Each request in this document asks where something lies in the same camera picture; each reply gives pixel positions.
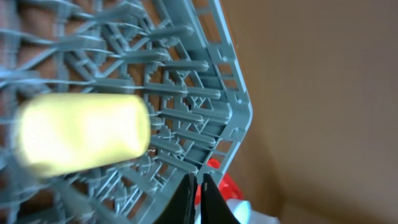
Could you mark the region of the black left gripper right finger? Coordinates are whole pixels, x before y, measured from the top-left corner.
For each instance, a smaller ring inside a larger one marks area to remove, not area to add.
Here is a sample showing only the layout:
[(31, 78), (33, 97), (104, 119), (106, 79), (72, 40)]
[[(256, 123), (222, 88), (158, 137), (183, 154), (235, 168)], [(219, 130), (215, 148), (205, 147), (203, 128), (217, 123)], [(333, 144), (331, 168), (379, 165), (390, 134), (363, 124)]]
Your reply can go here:
[(201, 224), (239, 224), (210, 174), (201, 184)]

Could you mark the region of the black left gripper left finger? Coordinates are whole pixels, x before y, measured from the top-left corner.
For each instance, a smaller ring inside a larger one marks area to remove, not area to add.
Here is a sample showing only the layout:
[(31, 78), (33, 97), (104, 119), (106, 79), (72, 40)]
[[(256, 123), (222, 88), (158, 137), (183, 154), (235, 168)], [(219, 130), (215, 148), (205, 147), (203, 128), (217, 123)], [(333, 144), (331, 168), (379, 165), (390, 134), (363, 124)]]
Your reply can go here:
[(194, 224), (197, 178), (184, 175), (169, 203), (154, 224)]

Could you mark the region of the yellow plastic cup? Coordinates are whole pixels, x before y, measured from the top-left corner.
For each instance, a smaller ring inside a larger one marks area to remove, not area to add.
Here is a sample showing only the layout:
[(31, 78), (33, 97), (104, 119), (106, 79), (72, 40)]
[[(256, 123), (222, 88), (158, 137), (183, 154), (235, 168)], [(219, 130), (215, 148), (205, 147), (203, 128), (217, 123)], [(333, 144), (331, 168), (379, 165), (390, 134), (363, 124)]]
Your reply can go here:
[(49, 93), (16, 116), (14, 156), (37, 177), (54, 177), (142, 156), (149, 110), (137, 95)]

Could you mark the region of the small light blue bowl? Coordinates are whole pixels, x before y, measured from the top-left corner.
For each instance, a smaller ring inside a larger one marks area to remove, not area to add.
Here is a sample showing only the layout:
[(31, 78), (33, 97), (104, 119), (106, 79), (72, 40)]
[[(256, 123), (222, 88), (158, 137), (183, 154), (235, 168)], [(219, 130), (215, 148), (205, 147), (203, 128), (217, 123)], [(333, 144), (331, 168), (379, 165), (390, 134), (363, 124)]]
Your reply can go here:
[[(247, 200), (229, 199), (226, 201), (228, 208), (241, 224), (280, 224), (277, 217), (272, 217), (254, 211)], [(201, 224), (201, 209), (194, 224)]]

